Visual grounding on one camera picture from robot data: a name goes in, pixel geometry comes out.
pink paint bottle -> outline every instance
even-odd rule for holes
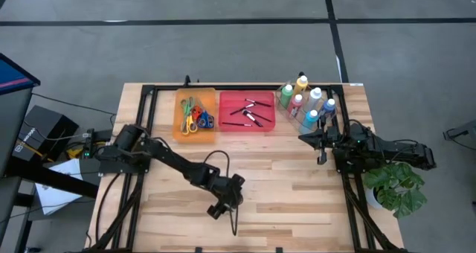
[[[289,117],[295,118],[299,108],[303,105],[303,95],[298,94],[291,100],[288,106]]]

yellow paint bottle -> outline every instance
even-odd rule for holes
[[[303,91],[306,90],[307,87],[307,77],[306,75],[301,75],[297,81],[295,90],[292,92],[292,95],[295,96],[297,94],[303,94]]]

potted plant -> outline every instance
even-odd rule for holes
[[[419,191],[425,184],[409,164],[400,162],[370,170],[364,177],[365,196],[374,208],[394,211],[396,218],[407,216],[422,207],[426,198]]]

red tray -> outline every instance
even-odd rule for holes
[[[250,100],[256,100],[262,103],[271,105],[271,107],[255,105],[248,108],[251,112],[256,112],[258,115],[263,116],[271,120],[268,122],[262,118],[253,115],[253,117],[260,122],[263,127],[258,127],[252,120],[244,116],[241,112],[238,112],[234,115],[230,113],[251,104],[251,102],[246,101],[248,98]],[[233,126],[223,124],[223,122],[230,123],[239,123],[239,124],[250,124],[251,126]],[[276,124],[276,118],[274,116],[274,93],[273,92],[257,92],[257,91],[223,91],[220,93],[220,105],[219,105],[219,117],[218,125],[220,131],[234,131],[234,132],[268,132],[274,129]]]

black box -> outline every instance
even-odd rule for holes
[[[78,129],[78,125],[71,119],[40,106],[34,106],[29,111],[25,122],[32,127],[27,124],[22,125],[12,155],[32,162],[46,160],[29,150],[25,144],[46,155],[46,158],[56,161],[70,140],[70,138],[58,141],[45,140],[38,132],[47,138],[61,138],[74,135]]]

